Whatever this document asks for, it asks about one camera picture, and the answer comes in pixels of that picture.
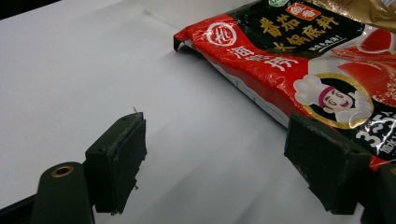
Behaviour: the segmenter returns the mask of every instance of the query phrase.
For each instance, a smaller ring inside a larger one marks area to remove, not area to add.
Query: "food package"
[[[284,126],[307,115],[373,153],[373,165],[395,163],[396,34],[316,2],[256,1],[184,28],[174,48],[199,51]]]

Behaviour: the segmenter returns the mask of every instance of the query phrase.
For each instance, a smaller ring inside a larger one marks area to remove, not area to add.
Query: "green logo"
[[[268,3],[271,7],[283,7],[285,6],[289,0],[268,0]]]

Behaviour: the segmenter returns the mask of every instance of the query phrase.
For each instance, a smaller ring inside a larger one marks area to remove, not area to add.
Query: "white table surface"
[[[133,0],[63,0],[0,21],[0,208],[51,166],[83,162],[135,108],[148,121],[139,189],[96,223],[360,223],[360,206],[323,209],[283,156],[286,129],[202,57],[175,53],[179,27],[157,18]]]

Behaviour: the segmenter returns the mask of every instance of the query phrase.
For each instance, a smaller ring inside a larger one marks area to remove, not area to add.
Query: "snack bag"
[[[175,34],[284,126],[322,121],[396,163],[396,35],[300,0],[257,1]]]

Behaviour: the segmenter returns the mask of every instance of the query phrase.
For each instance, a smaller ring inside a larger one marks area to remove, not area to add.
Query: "cartoon woman face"
[[[324,96],[323,104],[330,108],[332,112],[339,112],[352,107],[353,100],[350,96],[333,89]]]

